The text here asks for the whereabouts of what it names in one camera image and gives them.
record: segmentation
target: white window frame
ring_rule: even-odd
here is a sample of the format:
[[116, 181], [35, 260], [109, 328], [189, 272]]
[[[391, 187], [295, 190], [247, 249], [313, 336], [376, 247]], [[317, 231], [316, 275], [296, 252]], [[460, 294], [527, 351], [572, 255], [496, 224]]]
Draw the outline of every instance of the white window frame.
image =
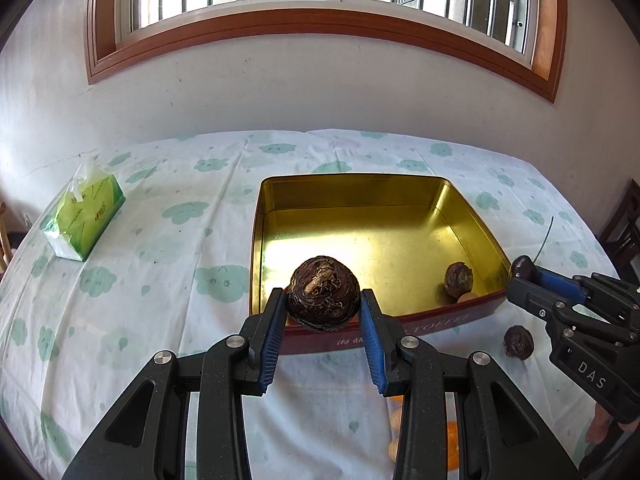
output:
[[474, 30], [461, 23], [425, 12], [424, 10], [413, 9], [383, 0], [239, 0], [190, 10], [177, 16], [160, 20], [147, 27], [139, 28], [138, 30], [132, 30], [131, 0], [115, 0], [114, 24], [116, 45], [118, 48], [121, 48], [142, 40], [143, 38], [171, 28], [180, 27], [187, 23], [241, 12], [292, 8], [357, 10], [382, 16], [401, 18], [446, 30], [457, 36], [462, 36], [463, 38], [482, 44], [530, 68], [532, 66], [536, 31], [538, 28], [538, 2], [539, 0], [527, 0], [527, 29], [524, 40], [525, 47], [522, 54], [511, 46], [499, 40], [494, 40], [494, 38], [489, 37], [485, 33]]

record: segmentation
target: green tissue package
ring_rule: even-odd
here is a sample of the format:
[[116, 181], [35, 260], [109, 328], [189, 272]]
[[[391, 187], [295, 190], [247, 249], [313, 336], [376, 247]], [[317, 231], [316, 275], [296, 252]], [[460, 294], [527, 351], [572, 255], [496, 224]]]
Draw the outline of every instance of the green tissue package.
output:
[[89, 158], [40, 228], [56, 256], [84, 262], [124, 200], [116, 178]]

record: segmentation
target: tablecloth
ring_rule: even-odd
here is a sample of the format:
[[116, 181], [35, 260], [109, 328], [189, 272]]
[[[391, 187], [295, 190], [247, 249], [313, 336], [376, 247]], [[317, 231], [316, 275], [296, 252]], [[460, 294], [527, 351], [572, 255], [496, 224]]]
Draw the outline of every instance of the tablecloth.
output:
[[[434, 174], [476, 208], [511, 259], [540, 248], [556, 272], [615, 276], [588, 227], [532, 165], [470, 146], [378, 132], [225, 132], [95, 155], [126, 202], [85, 262], [53, 255], [37, 228], [0, 286], [0, 413], [46, 479], [57, 480], [92, 429], [158, 350], [179, 356], [238, 332], [248, 313], [260, 182], [335, 172]], [[526, 326], [528, 360], [505, 330]], [[578, 462], [593, 401], [548, 361], [544, 324], [504, 303], [489, 318], [424, 337], [443, 352], [491, 354]], [[188, 424], [186, 477], [196, 478]], [[389, 479], [392, 409], [363, 349], [283, 356], [261, 398], [245, 397], [254, 478]]]

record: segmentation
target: brown wooden window frame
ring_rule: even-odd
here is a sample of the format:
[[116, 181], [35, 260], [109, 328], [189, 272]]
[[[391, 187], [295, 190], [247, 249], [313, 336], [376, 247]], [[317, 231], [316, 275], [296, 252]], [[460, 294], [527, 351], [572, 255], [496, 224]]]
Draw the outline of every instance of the brown wooden window frame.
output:
[[538, 0], [536, 46], [525, 66], [484, 44], [425, 23], [395, 16], [328, 8], [248, 10], [203, 17], [118, 44], [116, 0], [86, 0], [84, 46], [90, 84], [188, 46], [263, 34], [341, 34], [419, 46], [476, 64], [554, 102], [566, 41], [567, 0]]

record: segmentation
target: human hand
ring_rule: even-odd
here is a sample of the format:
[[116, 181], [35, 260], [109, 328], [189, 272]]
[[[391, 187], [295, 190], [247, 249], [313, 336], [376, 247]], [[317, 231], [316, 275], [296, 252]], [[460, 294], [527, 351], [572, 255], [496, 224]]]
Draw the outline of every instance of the human hand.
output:
[[[601, 443], [607, 436], [607, 432], [609, 431], [609, 426], [612, 420], [613, 417], [609, 415], [609, 413], [602, 406], [596, 404], [596, 411], [593, 415], [591, 425], [587, 430], [587, 434], [584, 437], [584, 441], [587, 444]], [[621, 424], [619, 422], [618, 425], [622, 431], [633, 432], [638, 427], [638, 422], [640, 422], [640, 419], [630, 424]]]

